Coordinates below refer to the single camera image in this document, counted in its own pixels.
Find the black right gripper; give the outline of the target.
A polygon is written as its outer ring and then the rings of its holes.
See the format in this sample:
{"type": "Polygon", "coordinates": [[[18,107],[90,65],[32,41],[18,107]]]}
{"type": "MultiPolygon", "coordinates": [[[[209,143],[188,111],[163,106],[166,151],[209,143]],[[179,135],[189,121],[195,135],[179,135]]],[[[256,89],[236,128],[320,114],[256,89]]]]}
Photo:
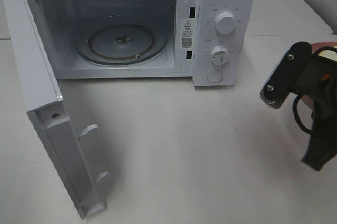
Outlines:
{"type": "Polygon", "coordinates": [[[336,61],[312,54],[308,42],[293,44],[280,59],[261,88],[261,100],[273,109],[282,106],[292,92],[293,115],[302,131],[310,136],[302,162],[320,171],[336,157],[336,61]],[[313,101],[312,126],[307,128],[298,114],[302,97],[313,101]]]}

